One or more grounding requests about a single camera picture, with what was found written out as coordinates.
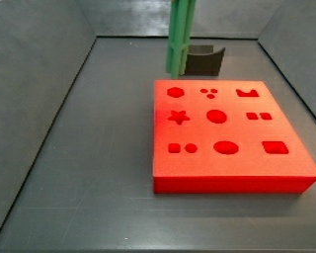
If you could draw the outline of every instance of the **green rod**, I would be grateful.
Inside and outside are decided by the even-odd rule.
[[[168,25],[168,45],[166,45],[166,58],[165,58],[165,72],[170,73],[172,65],[172,44],[173,44],[173,33],[174,33],[174,20],[176,20],[176,5],[177,0],[170,1],[170,11],[169,11],[169,25]]]
[[[176,79],[178,76],[182,42],[184,42],[186,7],[188,7],[188,0],[177,0],[176,21],[174,21],[174,31],[173,31],[173,54],[172,54],[172,66],[170,66],[172,79]]]

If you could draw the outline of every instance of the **red foam block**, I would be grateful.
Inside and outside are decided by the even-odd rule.
[[[301,193],[313,184],[316,165],[260,81],[156,82],[153,180],[156,193]]]

